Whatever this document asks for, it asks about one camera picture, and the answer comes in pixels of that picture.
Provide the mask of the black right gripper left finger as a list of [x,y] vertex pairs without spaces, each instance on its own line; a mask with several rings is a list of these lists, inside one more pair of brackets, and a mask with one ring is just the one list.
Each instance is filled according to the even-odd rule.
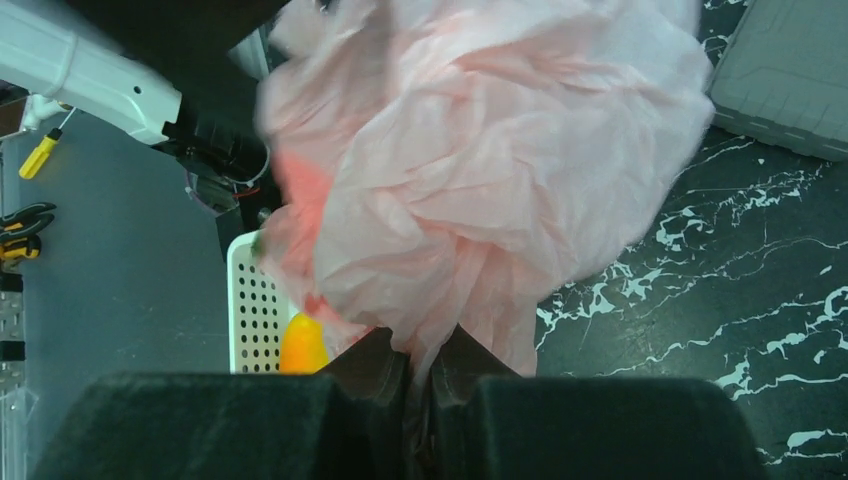
[[312,375],[110,375],[71,407],[33,477],[397,479],[407,378],[385,329]]

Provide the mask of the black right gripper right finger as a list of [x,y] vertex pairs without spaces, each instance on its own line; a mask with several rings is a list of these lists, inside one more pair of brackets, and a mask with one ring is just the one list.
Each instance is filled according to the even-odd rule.
[[525,378],[456,330],[431,369],[443,479],[763,479],[735,404],[675,378]]

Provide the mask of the pink plastic bag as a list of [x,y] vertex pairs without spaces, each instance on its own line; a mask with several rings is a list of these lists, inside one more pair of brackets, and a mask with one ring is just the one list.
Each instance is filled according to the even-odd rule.
[[537,305],[650,228],[710,124],[697,1],[292,1],[260,257],[337,356],[456,329],[536,370]]

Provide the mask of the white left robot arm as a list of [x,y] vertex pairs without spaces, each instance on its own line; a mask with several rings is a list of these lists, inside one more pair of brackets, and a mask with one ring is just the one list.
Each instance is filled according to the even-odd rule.
[[165,125],[182,101],[152,70],[9,1],[1,3],[1,78],[149,146],[168,140]]

